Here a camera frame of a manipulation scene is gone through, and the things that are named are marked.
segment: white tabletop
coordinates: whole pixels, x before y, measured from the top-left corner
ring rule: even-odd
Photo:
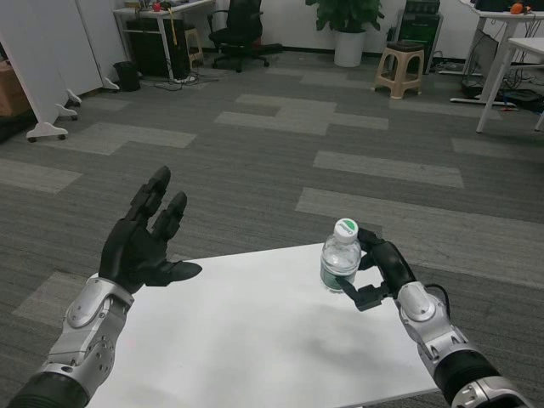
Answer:
[[[191,9],[205,6],[207,4],[215,3],[215,0],[195,0],[190,1],[189,3],[182,4],[180,6],[172,7],[173,13],[182,13],[184,11],[189,11]],[[114,10],[115,14],[125,14],[125,15],[136,15],[136,8],[119,8],[117,10]],[[170,15],[167,11],[161,10],[161,11],[153,11],[153,10],[142,10],[139,12],[140,17],[147,17],[147,18],[158,18],[158,17],[164,17],[166,15]]]
[[[510,38],[508,42],[528,53],[544,54],[544,38]]]
[[[142,288],[89,408],[337,408],[435,391],[391,299],[361,313],[320,283],[321,244],[195,261]],[[359,286],[381,279],[374,268]]]
[[[458,0],[459,3],[469,7],[474,13],[479,17],[493,20],[520,20],[520,21],[531,21],[531,20],[544,20],[543,11],[535,11],[530,14],[510,14],[508,11],[502,13],[495,11],[480,11],[474,8],[474,4],[470,3],[470,0]]]

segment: black office chair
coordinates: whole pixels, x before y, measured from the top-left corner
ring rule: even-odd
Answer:
[[[213,61],[212,67],[217,68],[221,60],[238,58],[236,72],[241,72],[241,63],[244,58],[251,57],[254,60],[261,60],[264,66],[269,66],[268,60],[257,55],[252,44],[263,35],[263,25],[260,15],[261,0],[230,0],[228,10],[217,10],[207,16],[210,25],[210,40],[215,48],[223,51],[224,55]],[[213,15],[216,13],[227,13],[227,28],[213,30]]]

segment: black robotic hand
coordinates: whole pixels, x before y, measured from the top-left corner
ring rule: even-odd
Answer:
[[[380,269],[383,282],[379,287],[368,285],[355,287],[342,277],[337,277],[338,285],[354,301],[361,312],[382,304],[387,297],[396,298],[400,288],[409,282],[416,281],[410,265],[397,247],[368,229],[359,229],[357,235],[360,247],[366,255],[360,260],[359,270],[367,270],[373,266]]]
[[[178,232],[187,205],[184,192],[179,192],[162,210],[152,232],[147,230],[149,219],[161,206],[169,181],[170,170],[161,167],[139,189],[127,216],[117,221],[104,244],[99,277],[135,293],[142,285],[167,286],[201,272],[202,268],[196,263],[166,260],[167,243]]]

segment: wall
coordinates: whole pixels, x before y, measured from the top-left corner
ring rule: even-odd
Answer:
[[[111,0],[116,6],[122,7],[122,0]],[[217,0],[215,9],[227,9],[230,0]],[[397,13],[405,5],[405,0],[382,0],[382,12],[385,19],[381,20],[382,29],[376,31],[372,28],[366,33],[365,51],[381,53],[386,44],[386,36],[389,27],[396,25]],[[211,47],[212,43],[207,39],[206,14],[213,9],[198,8],[186,15],[186,19],[196,24],[201,33],[204,47]],[[286,47],[334,49],[334,32],[325,28],[323,31],[315,29],[315,16],[317,6],[306,6],[304,0],[263,0],[261,10],[264,11],[263,43],[281,43]],[[442,51],[446,58],[467,57],[470,44],[478,23],[478,16],[457,0],[442,0],[440,13],[444,16],[442,32],[439,36],[436,50]],[[215,14],[214,24],[216,29],[224,26],[222,14]],[[502,23],[492,25],[489,21],[485,32],[494,36],[501,28]],[[523,37],[524,25],[520,25],[516,37]],[[544,37],[544,25],[537,33],[538,37]]]

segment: water bottle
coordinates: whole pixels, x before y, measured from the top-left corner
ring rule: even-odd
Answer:
[[[353,283],[360,262],[359,227],[353,219],[342,218],[334,226],[334,233],[323,245],[321,253],[321,281],[333,293],[343,292],[336,277]]]

